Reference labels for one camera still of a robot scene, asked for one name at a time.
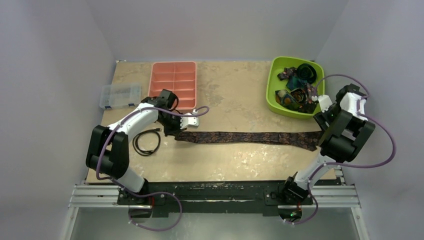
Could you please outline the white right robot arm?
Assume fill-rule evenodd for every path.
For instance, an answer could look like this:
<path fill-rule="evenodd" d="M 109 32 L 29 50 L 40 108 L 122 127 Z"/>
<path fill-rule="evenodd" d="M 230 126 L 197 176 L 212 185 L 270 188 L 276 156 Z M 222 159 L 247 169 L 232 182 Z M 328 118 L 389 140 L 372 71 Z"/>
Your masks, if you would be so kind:
<path fill-rule="evenodd" d="M 317 181 L 329 170 L 353 161 L 374 132 L 376 125 L 365 117 L 366 94 L 355 84 L 344 86 L 334 103 L 327 95 L 318 98 L 325 109 L 314 116 L 323 130 L 320 148 L 311 164 L 288 177 L 280 196 L 288 204 L 303 202 Z"/>

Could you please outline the brown patterned necktie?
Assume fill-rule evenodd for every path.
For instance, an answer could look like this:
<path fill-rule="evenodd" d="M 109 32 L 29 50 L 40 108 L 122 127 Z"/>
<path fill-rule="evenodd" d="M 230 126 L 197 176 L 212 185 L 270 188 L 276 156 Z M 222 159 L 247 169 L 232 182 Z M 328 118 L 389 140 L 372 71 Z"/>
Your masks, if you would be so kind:
<path fill-rule="evenodd" d="M 230 132 L 230 131 L 183 131 L 174 137 L 177 141 L 194 144 L 255 143 L 285 145 L 308 151 L 317 150 L 323 131 L 306 132 Z"/>

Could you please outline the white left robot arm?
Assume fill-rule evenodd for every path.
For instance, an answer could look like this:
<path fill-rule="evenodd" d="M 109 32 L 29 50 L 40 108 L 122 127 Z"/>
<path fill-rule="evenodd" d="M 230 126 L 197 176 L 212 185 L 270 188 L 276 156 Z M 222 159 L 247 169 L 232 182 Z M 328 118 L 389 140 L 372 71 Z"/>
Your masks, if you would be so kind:
<path fill-rule="evenodd" d="M 129 146 L 137 134 L 155 122 L 163 126 L 165 135 L 181 131 L 182 116 L 173 111 L 179 98 L 163 89 L 159 96 L 146 97 L 121 120 L 108 126 L 97 125 L 91 133 L 85 164 L 105 175 L 105 179 L 117 181 L 127 188 L 129 197 L 138 205 L 146 203 L 149 191 L 143 187 L 146 180 L 130 167 Z"/>

